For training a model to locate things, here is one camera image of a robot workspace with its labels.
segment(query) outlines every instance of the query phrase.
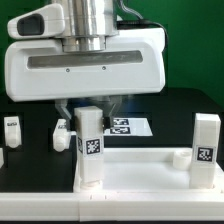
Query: qr code marker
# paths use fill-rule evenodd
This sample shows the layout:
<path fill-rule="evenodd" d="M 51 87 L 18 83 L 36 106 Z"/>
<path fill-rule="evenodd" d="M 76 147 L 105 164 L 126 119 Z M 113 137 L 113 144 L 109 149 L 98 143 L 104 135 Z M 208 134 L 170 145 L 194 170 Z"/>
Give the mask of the qr code marker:
<path fill-rule="evenodd" d="M 213 162 L 213 148 L 198 148 L 197 161 Z"/>
<path fill-rule="evenodd" d="M 78 149 L 81 153 L 83 153 L 82 139 L 80 138 L 78 138 Z"/>
<path fill-rule="evenodd" d="M 87 155 L 99 154 L 100 150 L 100 139 L 89 140 L 86 142 L 86 153 Z"/>
<path fill-rule="evenodd" d="M 128 119 L 114 119 L 114 125 L 129 125 Z"/>
<path fill-rule="evenodd" d="M 129 127 L 112 128 L 112 129 L 110 129 L 110 133 L 114 134 L 114 135 L 129 135 L 129 134 L 131 134 L 131 129 Z"/>

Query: white base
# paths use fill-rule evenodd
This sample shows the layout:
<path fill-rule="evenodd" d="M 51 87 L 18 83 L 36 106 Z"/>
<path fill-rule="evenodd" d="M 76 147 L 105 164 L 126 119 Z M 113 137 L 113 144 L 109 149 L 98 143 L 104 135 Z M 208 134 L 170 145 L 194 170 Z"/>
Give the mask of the white base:
<path fill-rule="evenodd" d="M 223 171 L 213 189 L 189 189 L 189 172 L 172 167 L 176 150 L 105 149 L 103 190 L 0 194 L 0 220 L 224 220 Z"/>

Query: white block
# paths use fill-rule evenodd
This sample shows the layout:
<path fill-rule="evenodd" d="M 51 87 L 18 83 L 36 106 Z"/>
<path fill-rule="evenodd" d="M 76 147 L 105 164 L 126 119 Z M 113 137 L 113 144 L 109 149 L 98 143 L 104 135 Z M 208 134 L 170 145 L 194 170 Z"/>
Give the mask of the white block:
<path fill-rule="evenodd" d="M 213 188 L 220 126 L 218 115 L 196 114 L 190 188 Z"/>
<path fill-rule="evenodd" d="M 77 158 L 82 184 L 104 177 L 103 111 L 97 107 L 75 109 Z"/>
<path fill-rule="evenodd" d="M 59 119 L 53 134 L 54 149 L 58 152 L 69 149 L 70 141 L 71 133 L 67 131 L 66 120 Z"/>
<path fill-rule="evenodd" d="M 0 148 L 0 168 L 4 165 L 3 149 Z"/>
<path fill-rule="evenodd" d="M 22 144 L 21 128 L 18 117 L 5 117 L 5 144 L 11 148 L 17 148 Z"/>

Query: black table surface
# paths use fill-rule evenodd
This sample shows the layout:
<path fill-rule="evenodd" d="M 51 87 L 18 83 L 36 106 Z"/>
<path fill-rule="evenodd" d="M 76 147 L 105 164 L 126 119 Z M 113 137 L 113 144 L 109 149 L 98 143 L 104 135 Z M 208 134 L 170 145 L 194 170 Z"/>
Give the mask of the black table surface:
<path fill-rule="evenodd" d="M 80 101 L 73 106 L 80 106 Z M 198 112 L 223 117 L 223 108 L 195 89 L 174 88 L 161 94 L 125 97 L 117 116 L 147 118 L 153 136 L 105 137 L 105 147 L 191 147 L 194 116 Z M 19 116 L 21 121 L 23 144 L 16 150 L 4 144 L 5 116 Z M 0 147 L 5 157 L 5 166 L 0 169 L 0 192 L 72 192 L 75 137 L 69 150 L 58 153 L 53 149 L 58 118 L 53 101 L 14 103 L 5 93 L 0 95 Z M 221 138 L 221 166 L 223 150 Z"/>

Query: green wall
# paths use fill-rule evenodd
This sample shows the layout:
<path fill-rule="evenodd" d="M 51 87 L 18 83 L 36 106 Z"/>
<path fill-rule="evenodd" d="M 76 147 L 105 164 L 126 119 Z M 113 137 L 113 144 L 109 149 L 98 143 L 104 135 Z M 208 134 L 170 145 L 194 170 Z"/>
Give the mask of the green wall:
<path fill-rule="evenodd" d="M 4 90 L 4 53 L 12 42 L 7 21 L 43 5 L 45 0 L 0 1 L 0 89 Z M 224 107 L 224 0 L 128 0 L 128 5 L 167 27 L 164 55 L 169 87 L 201 89 Z"/>

